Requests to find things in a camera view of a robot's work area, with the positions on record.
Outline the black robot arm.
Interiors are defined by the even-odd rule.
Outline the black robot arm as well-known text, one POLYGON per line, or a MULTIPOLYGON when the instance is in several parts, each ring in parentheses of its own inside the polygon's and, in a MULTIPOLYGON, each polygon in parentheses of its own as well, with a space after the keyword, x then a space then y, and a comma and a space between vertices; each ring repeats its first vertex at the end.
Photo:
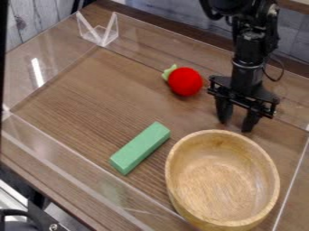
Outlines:
POLYGON ((278 47, 278 1, 199 0, 199 3, 211 20, 226 20, 234 44, 231 75, 210 76, 207 93, 215 98, 220 123, 230 120, 234 106, 247 110, 241 130, 249 133, 261 118, 274 116, 279 103, 278 96, 263 86, 266 62, 278 47))

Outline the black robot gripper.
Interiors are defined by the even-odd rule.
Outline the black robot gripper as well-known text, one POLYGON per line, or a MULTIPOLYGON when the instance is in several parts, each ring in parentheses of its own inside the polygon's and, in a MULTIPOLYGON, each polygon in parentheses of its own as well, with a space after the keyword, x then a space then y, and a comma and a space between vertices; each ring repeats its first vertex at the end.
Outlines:
POLYGON ((241 131, 251 132, 261 117, 271 118, 279 103, 278 96, 263 87, 266 63, 242 62, 231 60, 231 76, 208 77, 207 93, 214 96, 216 117, 220 124, 226 124, 233 115, 233 106, 247 110, 242 121, 241 131))

